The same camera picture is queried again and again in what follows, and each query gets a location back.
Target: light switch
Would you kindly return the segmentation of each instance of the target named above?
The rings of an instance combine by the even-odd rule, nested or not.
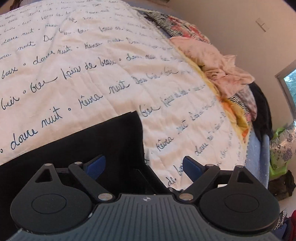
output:
[[[258,18],[256,23],[258,23],[258,25],[261,27],[264,24],[264,21],[261,18]]]
[[[266,23],[264,23],[261,28],[264,30],[264,32],[266,32],[267,30],[269,30],[269,27],[266,25]]]

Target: blue gripper pad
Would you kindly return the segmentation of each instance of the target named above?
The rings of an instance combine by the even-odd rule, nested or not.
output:
[[[183,171],[186,175],[191,179],[191,181],[195,182],[200,176],[205,172],[205,167],[190,156],[185,156],[183,158]]]
[[[87,175],[89,175],[92,179],[96,180],[106,167],[106,158],[103,155],[99,155],[94,159],[83,165],[83,170]]]

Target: metal screw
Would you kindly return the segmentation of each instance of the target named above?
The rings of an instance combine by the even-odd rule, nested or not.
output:
[[[179,198],[184,200],[184,201],[190,201],[193,199],[193,195],[190,193],[182,193],[179,195]]]
[[[110,193],[101,193],[98,196],[98,199],[102,200],[102,201],[109,201],[113,198],[112,194]]]

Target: gray plastic base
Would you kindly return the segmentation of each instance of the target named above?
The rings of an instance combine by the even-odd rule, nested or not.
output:
[[[54,235],[18,231],[11,241],[180,241],[180,240],[264,240],[277,241],[272,233],[233,236],[216,230],[193,205],[176,202],[171,195],[129,195],[100,204],[81,226]]]

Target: pink fabric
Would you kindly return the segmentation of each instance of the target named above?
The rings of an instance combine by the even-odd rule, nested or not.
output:
[[[257,105],[249,85],[245,85],[241,91],[237,92],[237,95],[248,108],[252,121],[255,121],[257,118]]]
[[[254,81],[248,72],[235,66],[234,55],[223,56],[215,46],[194,38],[178,36],[170,40],[201,67],[222,96],[230,98]]]

